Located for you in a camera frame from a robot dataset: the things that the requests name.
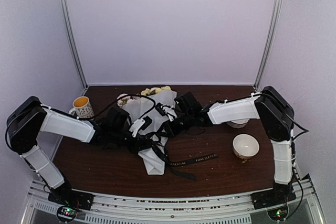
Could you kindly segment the plain white round bowl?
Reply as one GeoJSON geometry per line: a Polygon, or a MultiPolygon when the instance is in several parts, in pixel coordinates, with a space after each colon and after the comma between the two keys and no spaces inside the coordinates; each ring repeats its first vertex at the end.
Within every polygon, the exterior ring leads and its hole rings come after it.
{"type": "Polygon", "coordinates": [[[259,143],[251,135],[239,134],[233,139],[233,152],[237,158],[248,160],[259,152],[259,143]]]}

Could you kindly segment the large yellow flower bunch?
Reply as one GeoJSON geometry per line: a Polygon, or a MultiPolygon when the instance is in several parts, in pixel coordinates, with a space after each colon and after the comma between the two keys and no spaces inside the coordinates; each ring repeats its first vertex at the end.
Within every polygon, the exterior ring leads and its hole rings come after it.
{"type": "Polygon", "coordinates": [[[150,96],[160,93],[163,90],[171,90],[170,86],[146,88],[141,91],[141,95],[150,96]]]}

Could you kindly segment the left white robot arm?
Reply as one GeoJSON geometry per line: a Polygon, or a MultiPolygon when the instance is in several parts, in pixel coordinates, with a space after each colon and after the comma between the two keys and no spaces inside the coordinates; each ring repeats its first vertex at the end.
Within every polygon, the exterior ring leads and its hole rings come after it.
{"type": "Polygon", "coordinates": [[[46,106],[35,97],[29,97],[7,119],[5,142],[7,147],[17,153],[28,166],[45,182],[58,200],[64,205],[71,205],[76,197],[70,183],[51,159],[40,148],[37,136],[40,132],[53,133],[74,138],[83,143],[106,147],[126,145],[139,152],[137,144],[145,141],[141,131],[155,127],[158,122],[157,105],[143,114],[134,117],[135,113],[121,108],[107,106],[107,116],[96,119],[94,116],[81,118],[70,113],[46,106]]]}

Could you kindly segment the white wrapping paper sheet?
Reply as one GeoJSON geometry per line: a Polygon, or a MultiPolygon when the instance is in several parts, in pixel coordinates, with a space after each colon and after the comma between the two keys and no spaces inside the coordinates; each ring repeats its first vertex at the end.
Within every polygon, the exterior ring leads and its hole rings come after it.
{"type": "Polygon", "coordinates": [[[132,123],[135,120],[149,116],[152,123],[145,129],[139,130],[138,134],[148,135],[154,140],[155,150],[148,148],[138,152],[143,159],[145,169],[148,175],[163,175],[165,171],[165,161],[159,155],[164,153],[164,147],[168,141],[168,137],[159,136],[160,126],[169,121],[167,116],[162,116],[155,109],[157,103],[170,105],[175,108],[177,93],[172,90],[163,90],[158,94],[150,96],[142,96],[138,100],[130,102],[122,107],[130,114],[132,123]]]}

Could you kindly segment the pink flower stem two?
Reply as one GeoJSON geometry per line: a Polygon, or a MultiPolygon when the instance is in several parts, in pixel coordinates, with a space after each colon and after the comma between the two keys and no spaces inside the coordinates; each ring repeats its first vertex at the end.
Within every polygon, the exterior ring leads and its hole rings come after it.
{"type": "Polygon", "coordinates": [[[138,100],[140,97],[133,96],[133,95],[127,95],[126,93],[120,94],[117,97],[117,105],[119,107],[123,107],[124,105],[133,102],[135,100],[138,100]]]}

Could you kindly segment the white scalloped bowl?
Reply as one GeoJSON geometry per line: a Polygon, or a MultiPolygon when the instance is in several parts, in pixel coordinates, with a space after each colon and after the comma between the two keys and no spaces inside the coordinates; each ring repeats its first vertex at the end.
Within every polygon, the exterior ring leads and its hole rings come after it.
{"type": "Polygon", "coordinates": [[[227,125],[234,129],[241,129],[246,126],[248,123],[249,119],[244,119],[244,120],[234,120],[234,121],[229,121],[227,122],[227,125]]]}

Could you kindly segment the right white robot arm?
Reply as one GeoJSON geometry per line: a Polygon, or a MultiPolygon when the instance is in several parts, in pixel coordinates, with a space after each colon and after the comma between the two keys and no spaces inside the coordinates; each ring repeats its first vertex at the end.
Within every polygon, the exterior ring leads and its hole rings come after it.
{"type": "Polygon", "coordinates": [[[165,137],[175,137],[194,126],[211,127],[237,120],[261,120],[272,144],[274,181],[278,184],[269,192],[269,199],[272,203],[279,204],[289,196],[287,184],[292,178],[294,111],[275,88],[267,86],[262,91],[242,99],[216,101],[206,106],[201,106],[190,92],[175,98],[174,101],[181,112],[172,121],[165,121],[159,128],[159,133],[165,137]]]}

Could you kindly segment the aluminium corner post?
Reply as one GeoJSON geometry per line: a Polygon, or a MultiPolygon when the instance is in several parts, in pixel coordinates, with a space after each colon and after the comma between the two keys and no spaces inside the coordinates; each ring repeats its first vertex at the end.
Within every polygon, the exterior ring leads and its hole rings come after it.
{"type": "Polygon", "coordinates": [[[276,34],[276,27],[277,27],[277,23],[280,17],[282,3],[283,3],[283,0],[274,0],[269,29],[268,29],[268,33],[266,37],[266,42],[265,42],[265,46],[263,49],[262,58],[261,58],[261,62],[258,68],[257,76],[256,76],[256,79],[253,85],[254,90],[256,91],[260,90],[260,84],[262,81],[262,77],[266,70],[267,61],[270,56],[272,44],[274,42],[274,37],[276,34]]]}
{"type": "Polygon", "coordinates": [[[88,87],[88,84],[87,84],[85,74],[84,74],[84,71],[83,71],[83,68],[82,68],[82,64],[80,62],[80,58],[79,58],[79,55],[78,55],[78,50],[77,50],[77,45],[76,45],[76,42],[75,42],[74,32],[73,32],[72,25],[71,25],[67,0],[60,0],[60,4],[61,4],[62,16],[63,16],[63,19],[64,19],[66,36],[67,36],[67,39],[68,39],[71,56],[73,58],[73,61],[74,61],[74,64],[75,64],[75,69],[76,69],[76,72],[79,76],[81,85],[82,85],[83,89],[85,90],[88,87]]]}

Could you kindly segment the aluminium front rail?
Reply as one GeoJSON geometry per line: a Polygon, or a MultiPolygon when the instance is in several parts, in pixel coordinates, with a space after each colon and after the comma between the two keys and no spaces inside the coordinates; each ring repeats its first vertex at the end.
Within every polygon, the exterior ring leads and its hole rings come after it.
{"type": "Polygon", "coordinates": [[[325,223],[310,178],[293,183],[296,199],[268,208],[254,207],[251,193],[192,198],[144,198],[95,193],[90,210],[72,223],[276,223],[271,217],[289,208],[285,223],[325,223]]]}

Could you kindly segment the left aluminium corner post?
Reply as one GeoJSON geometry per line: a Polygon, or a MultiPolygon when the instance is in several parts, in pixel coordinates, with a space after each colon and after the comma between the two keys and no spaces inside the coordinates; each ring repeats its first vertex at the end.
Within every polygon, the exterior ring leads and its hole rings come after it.
{"type": "Polygon", "coordinates": [[[83,68],[82,68],[82,64],[80,62],[80,58],[79,58],[79,55],[78,55],[78,50],[77,50],[77,45],[76,45],[76,42],[75,42],[74,32],[73,32],[72,25],[71,25],[67,0],[60,0],[60,4],[61,4],[62,16],[63,16],[63,19],[64,19],[66,36],[67,36],[67,39],[68,39],[71,56],[73,58],[73,61],[74,61],[74,64],[75,64],[75,69],[76,69],[76,72],[79,76],[81,85],[82,85],[83,89],[85,90],[88,87],[88,84],[87,84],[85,74],[84,74],[84,71],[83,71],[83,68]]]}

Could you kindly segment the patterned white mug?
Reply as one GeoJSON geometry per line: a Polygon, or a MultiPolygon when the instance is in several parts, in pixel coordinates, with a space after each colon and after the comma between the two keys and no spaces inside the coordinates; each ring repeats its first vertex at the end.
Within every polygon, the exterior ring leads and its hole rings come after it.
{"type": "Polygon", "coordinates": [[[80,118],[91,118],[94,116],[90,100],[86,96],[76,98],[72,103],[72,109],[69,114],[76,115],[80,118]]]}

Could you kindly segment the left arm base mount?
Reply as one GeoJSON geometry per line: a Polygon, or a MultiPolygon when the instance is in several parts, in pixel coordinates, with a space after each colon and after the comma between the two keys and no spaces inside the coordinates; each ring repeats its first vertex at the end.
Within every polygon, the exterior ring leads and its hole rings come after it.
{"type": "Polygon", "coordinates": [[[69,181],[65,180],[57,188],[52,188],[48,184],[48,200],[60,204],[56,210],[56,217],[63,223],[72,222],[82,210],[90,210],[94,195],[72,189],[69,181]]]}

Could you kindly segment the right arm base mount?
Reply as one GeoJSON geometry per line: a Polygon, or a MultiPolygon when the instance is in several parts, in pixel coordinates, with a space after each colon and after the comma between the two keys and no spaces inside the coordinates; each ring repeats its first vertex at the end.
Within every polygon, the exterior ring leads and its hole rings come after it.
{"type": "Polygon", "coordinates": [[[273,188],[251,194],[254,209],[267,208],[268,217],[274,221],[285,221],[289,216],[288,202],[296,199],[293,186],[273,183],[273,188]]]}

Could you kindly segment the right aluminium corner post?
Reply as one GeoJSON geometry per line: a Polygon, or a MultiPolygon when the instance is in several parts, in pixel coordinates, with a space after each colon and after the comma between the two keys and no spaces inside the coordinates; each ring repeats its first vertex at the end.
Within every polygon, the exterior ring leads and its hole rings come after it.
{"type": "Polygon", "coordinates": [[[274,42],[274,37],[276,34],[276,27],[277,27],[277,23],[280,17],[282,3],[283,3],[283,0],[274,0],[269,29],[268,29],[268,33],[266,37],[266,42],[265,42],[265,46],[263,49],[262,58],[261,58],[261,62],[258,68],[257,76],[256,76],[256,79],[253,85],[254,90],[256,91],[260,90],[260,84],[262,81],[262,77],[266,70],[267,61],[270,56],[272,44],[274,42]]]}

